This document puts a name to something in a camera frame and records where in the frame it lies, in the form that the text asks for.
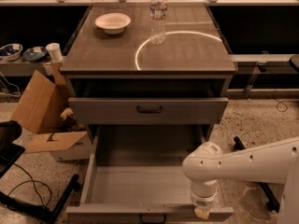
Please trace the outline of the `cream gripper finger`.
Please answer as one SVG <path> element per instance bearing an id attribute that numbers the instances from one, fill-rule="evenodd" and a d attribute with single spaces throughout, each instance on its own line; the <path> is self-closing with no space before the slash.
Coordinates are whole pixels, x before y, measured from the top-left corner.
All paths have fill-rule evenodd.
<path id="1" fill-rule="evenodd" d="M 209 211 L 207 209 L 202 209 L 199 207 L 194 208 L 194 213 L 197 217 L 201 219 L 208 219 L 209 218 Z"/>

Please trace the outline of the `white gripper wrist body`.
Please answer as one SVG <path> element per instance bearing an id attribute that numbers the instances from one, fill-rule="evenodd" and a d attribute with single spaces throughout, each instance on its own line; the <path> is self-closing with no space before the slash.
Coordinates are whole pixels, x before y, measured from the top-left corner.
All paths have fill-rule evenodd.
<path id="1" fill-rule="evenodd" d="M 217 180 L 206 182 L 191 182 L 192 204 L 201 209 L 211 209 L 217 195 Z"/>

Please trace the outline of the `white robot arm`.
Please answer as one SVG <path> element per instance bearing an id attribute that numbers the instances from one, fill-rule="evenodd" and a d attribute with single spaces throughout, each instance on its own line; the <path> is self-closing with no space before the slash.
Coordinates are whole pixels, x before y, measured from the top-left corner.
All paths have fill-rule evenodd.
<path id="1" fill-rule="evenodd" d="M 191 200 L 195 212 L 209 210 L 219 179 L 233 179 L 284 186 L 277 224 L 299 224 L 299 138 L 223 153 L 205 142 L 182 163 L 191 180 Z"/>

